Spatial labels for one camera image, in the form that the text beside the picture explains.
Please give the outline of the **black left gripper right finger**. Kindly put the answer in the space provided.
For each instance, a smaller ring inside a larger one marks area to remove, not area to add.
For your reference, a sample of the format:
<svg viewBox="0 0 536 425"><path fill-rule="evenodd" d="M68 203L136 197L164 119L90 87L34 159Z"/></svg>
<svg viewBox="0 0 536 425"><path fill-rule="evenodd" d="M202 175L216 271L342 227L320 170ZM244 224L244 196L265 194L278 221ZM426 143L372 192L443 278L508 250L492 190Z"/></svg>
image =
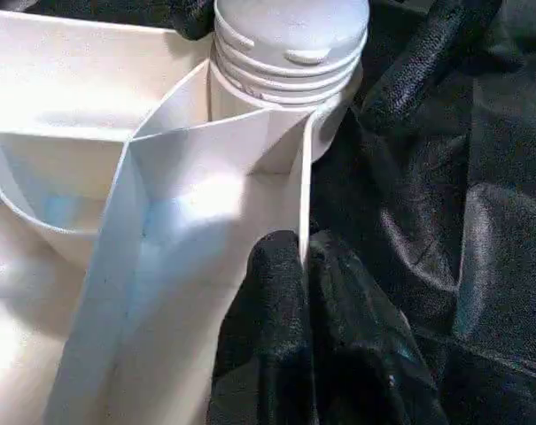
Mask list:
<svg viewBox="0 0 536 425"><path fill-rule="evenodd" d="M322 424L446 424L405 315L328 231L311 236L308 297Z"/></svg>

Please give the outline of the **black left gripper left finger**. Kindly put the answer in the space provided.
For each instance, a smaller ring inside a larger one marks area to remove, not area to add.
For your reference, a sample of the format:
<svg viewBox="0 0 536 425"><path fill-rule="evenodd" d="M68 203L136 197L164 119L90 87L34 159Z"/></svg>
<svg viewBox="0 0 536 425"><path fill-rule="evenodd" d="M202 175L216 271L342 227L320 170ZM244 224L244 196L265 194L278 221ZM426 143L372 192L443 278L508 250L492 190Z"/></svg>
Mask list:
<svg viewBox="0 0 536 425"><path fill-rule="evenodd" d="M207 423L315 423L309 330L298 238L278 230L253 246L222 321Z"/></svg>

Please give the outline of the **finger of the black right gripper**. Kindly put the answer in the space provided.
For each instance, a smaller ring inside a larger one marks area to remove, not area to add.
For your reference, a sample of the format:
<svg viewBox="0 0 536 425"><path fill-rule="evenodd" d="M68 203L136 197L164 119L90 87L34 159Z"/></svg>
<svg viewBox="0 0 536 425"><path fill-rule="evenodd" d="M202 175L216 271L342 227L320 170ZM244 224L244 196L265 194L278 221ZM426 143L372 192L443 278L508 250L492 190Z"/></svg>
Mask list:
<svg viewBox="0 0 536 425"><path fill-rule="evenodd" d="M210 34L214 29L214 0L173 0L171 28L191 41Z"/></svg>
<svg viewBox="0 0 536 425"><path fill-rule="evenodd" d="M424 23L364 97L361 125L375 134L398 128L432 85L485 34L500 1L435 1Z"/></svg>

